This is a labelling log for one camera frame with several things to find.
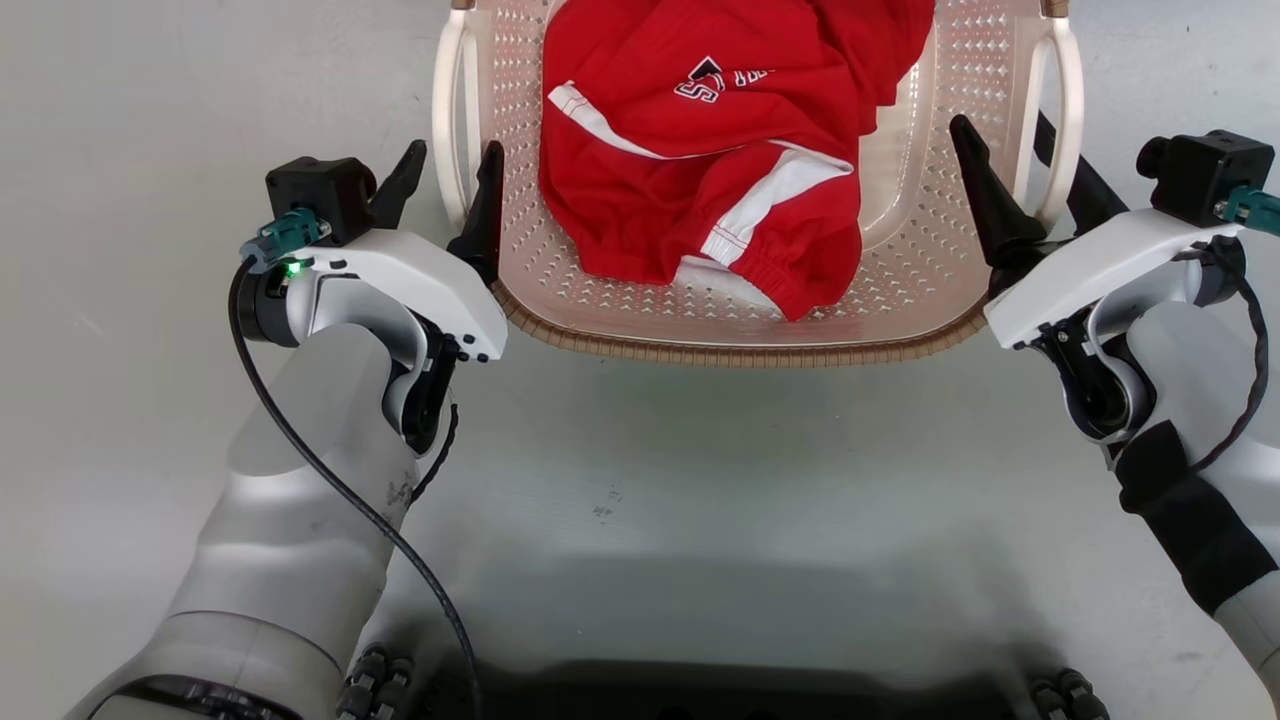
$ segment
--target brown woven basket trim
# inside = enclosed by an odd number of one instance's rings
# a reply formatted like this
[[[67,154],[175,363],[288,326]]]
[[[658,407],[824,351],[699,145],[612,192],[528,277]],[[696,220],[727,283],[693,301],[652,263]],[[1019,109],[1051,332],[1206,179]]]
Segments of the brown woven basket trim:
[[[963,315],[937,331],[893,342],[849,345],[835,347],[800,348],[726,348],[636,342],[581,333],[554,325],[534,315],[499,282],[493,288],[494,297],[511,323],[552,347],[648,363],[673,365],[699,365],[712,368],[835,368],[868,365],[873,363],[900,363],[942,352],[969,340],[987,319],[982,314],[983,302],[974,304]]]

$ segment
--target printed logo on clothing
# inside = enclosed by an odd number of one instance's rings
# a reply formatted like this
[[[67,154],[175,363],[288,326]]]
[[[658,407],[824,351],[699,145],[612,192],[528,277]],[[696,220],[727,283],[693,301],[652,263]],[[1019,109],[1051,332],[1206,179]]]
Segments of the printed logo on clothing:
[[[772,70],[733,70],[733,86],[746,87],[764,79]],[[724,92],[724,70],[710,55],[689,73],[689,82],[676,86],[676,95],[714,104]]]

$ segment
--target red clothing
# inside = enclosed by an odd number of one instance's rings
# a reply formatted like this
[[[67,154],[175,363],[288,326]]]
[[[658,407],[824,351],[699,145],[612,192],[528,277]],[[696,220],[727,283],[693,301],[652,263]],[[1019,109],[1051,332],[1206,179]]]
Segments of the red clothing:
[[[568,0],[547,32],[540,182],[582,269],[669,283],[685,256],[788,319],[861,255],[858,140],[934,0]]]

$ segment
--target beige plastic basket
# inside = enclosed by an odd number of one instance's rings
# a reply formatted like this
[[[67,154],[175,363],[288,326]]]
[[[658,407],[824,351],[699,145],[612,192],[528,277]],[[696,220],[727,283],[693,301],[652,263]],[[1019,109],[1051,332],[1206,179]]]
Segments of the beige plastic basket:
[[[722,283],[677,278],[659,287],[584,274],[538,187],[543,36],[562,4],[456,0],[433,97],[436,173],[460,228],[483,143],[498,140],[506,147],[497,295],[511,320],[544,342],[735,366],[888,363],[959,343],[983,324],[989,270],[948,123],[959,113],[973,119],[991,145],[992,164],[1025,206],[1042,77],[1055,53],[1062,115],[1048,192],[1036,213],[1052,225],[1066,209],[1084,99],[1066,1],[940,0],[924,55],[861,146],[864,251],[840,304],[787,323],[772,307],[717,290]]]

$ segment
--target basket handle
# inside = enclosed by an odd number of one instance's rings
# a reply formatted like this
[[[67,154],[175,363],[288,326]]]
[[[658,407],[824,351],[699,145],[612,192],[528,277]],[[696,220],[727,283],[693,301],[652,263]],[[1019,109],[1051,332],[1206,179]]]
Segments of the basket handle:
[[[435,146],[435,177],[449,220],[461,232],[471,208],[471,195],[458,158],[458,136],[466,142],[467,177],[480,172],[480,63],[476,38],[467,27],[468,10],[451,10],[435,54],[435,79],[431,83],[431,142]],[[457,126],[458,70],[466,108],[466,127]]]
[[[1071,32],[1066,18],[1051,18],[1044,40],[1057,54],[1057,69],[1062,87],[1062,115],[1059,119],[1057,143],[1053,147],[1053,160],[1048,167],[1048,190],[1044,200],[1036,210],[1036,219],[1046,229],[1052,231],[1066,214],[1066,200],[1075,184],[1075,170],[1080,164],[1080,150],[1084,145],[1084,63],[1080,60],[1080,44]],[[1036,122],[1039,119],[1039,102],[1027,104],[1027,126],[1024,138],[1034,141]]]

